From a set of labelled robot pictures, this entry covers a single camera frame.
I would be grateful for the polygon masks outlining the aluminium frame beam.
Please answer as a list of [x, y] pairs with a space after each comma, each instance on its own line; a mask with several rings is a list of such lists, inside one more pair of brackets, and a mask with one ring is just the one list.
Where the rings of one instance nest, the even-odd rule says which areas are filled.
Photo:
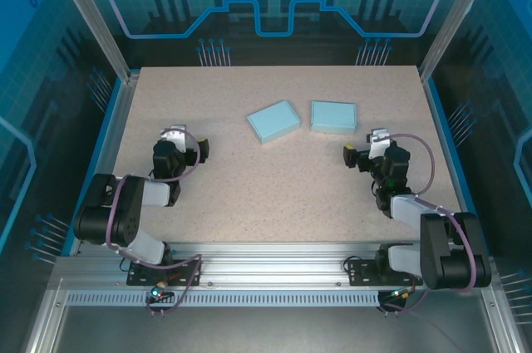
[[[375, 257], [379, 243], [174, 243], [176, 257], [202, 256], [199, 290], [347, 290], [342, 263]], [[59, 257], [48, 290], [125, 291], [121, 258], [81, 243], [74, 257]]]

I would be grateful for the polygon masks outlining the light blue paper box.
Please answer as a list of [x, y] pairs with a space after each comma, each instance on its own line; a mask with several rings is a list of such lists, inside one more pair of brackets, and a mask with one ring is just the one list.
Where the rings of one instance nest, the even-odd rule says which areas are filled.
[[312, 101], [312, 132], [352, 135], [357, 128], [357, 106], [354, 103]]
[[261, 145], [288, 135], [301, 126], [301, 120], [288, 101], [274, 105], [247, 116], [247, 121]]

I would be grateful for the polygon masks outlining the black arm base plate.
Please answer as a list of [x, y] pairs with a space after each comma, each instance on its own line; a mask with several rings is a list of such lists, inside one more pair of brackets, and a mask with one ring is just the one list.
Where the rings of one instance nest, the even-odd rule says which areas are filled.
[[191, 286], [196, 287], [200, 284], [201, 270], [201, 266], [199, 266], [197, 271], [193, 273], [197, 263], [198, 260], [194, 260], [170, 270], [156, 270], [141, 266], [140, 264], [131, 263], [126, 285], [133, 287], [154, 287], [159, 282], [165, 282], [169, 287], [185, 287], [190, 278], [193, 277]]
[[420, 287], [423, 285], [419, 277], [407, 272], [392, 270], [387, 264], [380, 264], [375, 259], [348, 257], [342, 266], [351, 287]]

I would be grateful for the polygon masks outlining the small connector with green LED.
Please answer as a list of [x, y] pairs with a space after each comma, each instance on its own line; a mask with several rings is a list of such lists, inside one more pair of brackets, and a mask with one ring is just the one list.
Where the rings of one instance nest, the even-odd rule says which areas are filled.
[[416, 287], [402, 287], [393, 291], [384, 291], [378, 293], [378, 301], [381, 305], [385, 303], [399, 302], [400, 300], [406, 300], [410, 295], [416, 291]]
[[168, 282], [165, 282], [165, 281], [157, 282], [155, 286], [152, 287], [151, 290], [147, 293], [145, 303], [148, 306], [156, 305], [156, 304], [163, 304], [163, 303], [171, 303], [175, 298], [175, 294], [167, 290], [168, 286], [169, 286]]

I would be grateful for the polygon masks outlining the aluminium frame post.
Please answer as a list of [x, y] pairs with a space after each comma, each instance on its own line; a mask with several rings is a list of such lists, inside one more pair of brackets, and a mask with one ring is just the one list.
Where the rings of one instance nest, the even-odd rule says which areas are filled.
[[433, 71], [450, 45], [462, 21], [469, 13], [475, 0], [455, 0], [447, 14], [440, 31], [431, 44], [420, 67], [420, 80], [423, 85], [428, 83]]
[[107, 26], [95, 0], [72, 0], [83, 17], [86, 25], [91, 30], [100, 49], [109, 61], [113, 71], [121, 82], [131, 86], [138, 79], [138, 71], [133, 72], [127, 65], [119, 46]]

